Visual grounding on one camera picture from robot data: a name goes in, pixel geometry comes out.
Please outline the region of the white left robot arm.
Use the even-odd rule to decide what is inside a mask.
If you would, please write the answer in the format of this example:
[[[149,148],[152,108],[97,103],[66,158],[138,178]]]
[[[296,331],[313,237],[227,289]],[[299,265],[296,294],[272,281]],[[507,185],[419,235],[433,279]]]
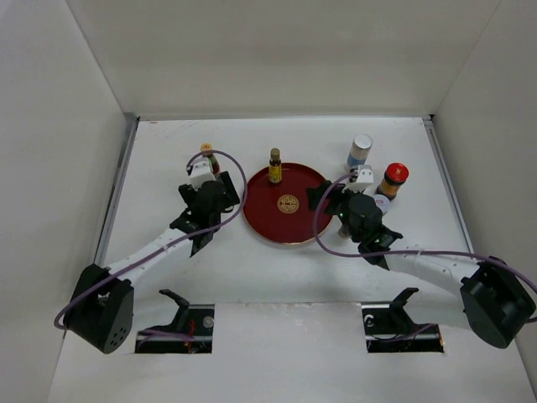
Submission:
[[[189,259],[227,223],[222,214],[241,200],[228,172],[211,175],[199,186],[179,187],[186,209],[154,241],[107,267],[90,264],[81,272],[69,304],[55,325],[71,331],[104,354],[116,351],[133,326],[134,287],[169,257]]]

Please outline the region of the small black label spice bottle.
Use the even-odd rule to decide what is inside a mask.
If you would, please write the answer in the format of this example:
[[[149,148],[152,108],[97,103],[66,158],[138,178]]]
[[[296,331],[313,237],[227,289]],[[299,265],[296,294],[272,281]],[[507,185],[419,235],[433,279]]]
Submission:
[[[338,230],[338,234],[343,239],[350,239],[351,238],[351,234],[350,234],[349,230],[343,225],[340,226],[340,228]]]

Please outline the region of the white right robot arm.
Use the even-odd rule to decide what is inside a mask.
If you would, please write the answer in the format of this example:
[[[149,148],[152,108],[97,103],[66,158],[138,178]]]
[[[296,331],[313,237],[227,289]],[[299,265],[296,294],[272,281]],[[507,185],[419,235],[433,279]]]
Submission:
[[[340,181],[306,191],[308,208],[339,219],[357,245],[354,254],[370,265],[413,276],[457,296],[465,327],[482,341],[506,348],[524,326],[536,321],[536,286],[503,260],[462,251],[431,250],[405,241],[383,224],[371,196]]]

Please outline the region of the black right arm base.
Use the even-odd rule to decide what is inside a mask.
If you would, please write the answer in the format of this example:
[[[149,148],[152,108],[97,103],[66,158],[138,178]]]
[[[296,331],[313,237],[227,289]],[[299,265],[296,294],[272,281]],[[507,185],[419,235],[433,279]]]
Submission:
[[[410,287],[391,301],[361,305],[366,349],[369,353],[444,353],[440,328],[434,323],[415,323],[405,311]]]

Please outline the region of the small yellow label bottle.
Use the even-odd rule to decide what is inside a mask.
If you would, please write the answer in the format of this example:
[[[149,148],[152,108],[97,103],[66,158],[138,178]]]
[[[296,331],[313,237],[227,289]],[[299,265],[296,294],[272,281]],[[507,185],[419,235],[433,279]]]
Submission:
[[[278,148],[270,150],[268,180],[271,184],[279,184],[282,181],[281,156]]]

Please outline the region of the green label sauce bottle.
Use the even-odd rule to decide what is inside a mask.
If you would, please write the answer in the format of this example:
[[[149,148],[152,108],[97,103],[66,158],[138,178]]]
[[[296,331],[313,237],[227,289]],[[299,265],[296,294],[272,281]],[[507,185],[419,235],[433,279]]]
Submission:
[[[220,173],[220,164],[216,158],[216,155],[213,153],[213,148],[211,144],[204,143],[201,145],[202,157],[208,159],[211,165],[211,171],[213,175],[218,175]]]

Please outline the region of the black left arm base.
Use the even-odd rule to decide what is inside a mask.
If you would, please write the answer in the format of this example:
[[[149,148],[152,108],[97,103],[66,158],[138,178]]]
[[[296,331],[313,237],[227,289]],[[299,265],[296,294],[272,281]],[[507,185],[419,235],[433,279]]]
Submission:
[[[145,328],[137,333],[136,354],[212,353],[216,307],[214,304],[190,304],[172,290],[159,293],[170,298],[177,311],[170,323]]]

